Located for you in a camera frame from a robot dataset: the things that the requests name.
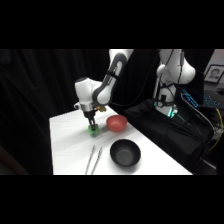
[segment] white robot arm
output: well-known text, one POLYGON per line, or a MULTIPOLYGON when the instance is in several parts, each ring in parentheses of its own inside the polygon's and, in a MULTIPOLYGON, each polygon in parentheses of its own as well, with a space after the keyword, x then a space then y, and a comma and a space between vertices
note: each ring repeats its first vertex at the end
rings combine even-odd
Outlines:
POLYGON ((75 83, 75 90, 79 98, 76 109, 82 109, 84 116, 89 119, 92 131, 95 130, 95 112, 97 107, 110 104, 113 92, 124 68, 134 49, 110 49, 110 67, 103 82, 96 82, 89 78, 81 78, 75 83))
POLYGON ((194 79, 196 71, 186 61, 182 49, 161 49, 160 59, 162 64, 157 70, 157 86, 154 97, 158 85, 160 85, 160 91, 155 107, 160 113, 172 118, 178 112, 174 104, 175 84, 190 83, 194 79))

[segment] black bowl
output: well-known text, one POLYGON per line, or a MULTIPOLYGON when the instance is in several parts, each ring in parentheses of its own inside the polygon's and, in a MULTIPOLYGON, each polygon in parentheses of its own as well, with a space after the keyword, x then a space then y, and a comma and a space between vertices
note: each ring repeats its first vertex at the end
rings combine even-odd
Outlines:
POLYGON ((132 167, 136 165, 141 158, 139 147, 130 140, 118 140, 110 149, 112 160, 119 166, 132 167))

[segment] white tablecloth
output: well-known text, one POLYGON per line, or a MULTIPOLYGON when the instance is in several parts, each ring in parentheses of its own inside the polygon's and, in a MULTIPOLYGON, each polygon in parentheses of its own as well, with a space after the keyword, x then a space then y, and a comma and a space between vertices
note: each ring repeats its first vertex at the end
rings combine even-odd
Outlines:
POLYGON ((95 117, 99 133, 91 136, 88 119, 82 111, 74 111, 50 119, 51 147, 55 175, 84 175, 93 146, 96 151, 89 173, 96 162, 98 152, 103 154, 95 175, 191 175, 184 167, 163 152, 132 125, 120 133, 111 132, 106 126, 108 117, 116 115, 109 107, 107 112, 97 112, 95 117), (110 157, 111 145, 119 139, 134 141, 141 149, 141 160, 133 168, 122 169, 110 157))

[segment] black curtain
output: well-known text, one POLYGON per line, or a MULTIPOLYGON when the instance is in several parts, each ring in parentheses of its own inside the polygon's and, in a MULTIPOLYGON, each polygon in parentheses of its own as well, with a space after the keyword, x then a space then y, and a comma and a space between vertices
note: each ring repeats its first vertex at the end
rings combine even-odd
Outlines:
MULTIPOLYGON (((184 49, 188 62, 204 71, 214 49, 184 49)), ((136 104, 151 98, 159 65, 157 49, 136 49, 113 101, 136 104)), ((81 77, 102 81, 109 49, 0 49, 0 144, 30 174, 53 174, 49 118, 74 110, 74 83, 81 77)), ((111 106, 123 114, 127 107, 111 106)))

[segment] red bowl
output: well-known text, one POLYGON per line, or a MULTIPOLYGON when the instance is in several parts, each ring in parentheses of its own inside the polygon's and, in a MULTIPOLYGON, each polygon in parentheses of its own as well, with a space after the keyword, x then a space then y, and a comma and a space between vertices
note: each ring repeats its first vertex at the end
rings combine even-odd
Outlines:
POLYGON ((114 115, 107 119, 107 127, 113 132, 123 131, 127 123, 127 118, 121 115, 114 115))

